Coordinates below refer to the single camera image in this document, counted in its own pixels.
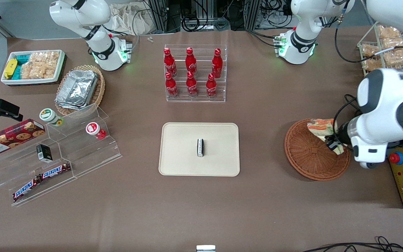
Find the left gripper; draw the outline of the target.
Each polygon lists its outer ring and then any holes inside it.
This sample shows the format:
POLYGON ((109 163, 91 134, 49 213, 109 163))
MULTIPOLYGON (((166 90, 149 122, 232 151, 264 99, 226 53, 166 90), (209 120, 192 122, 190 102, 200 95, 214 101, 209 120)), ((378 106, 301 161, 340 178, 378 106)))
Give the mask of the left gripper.
POLYGON ((359 146, 360 136, 357 131, 357 122, 360 117, 355 117, 342 124, 334 135, 325 136, 325 144, 331 151, 343 151, 342 145, 359 146))

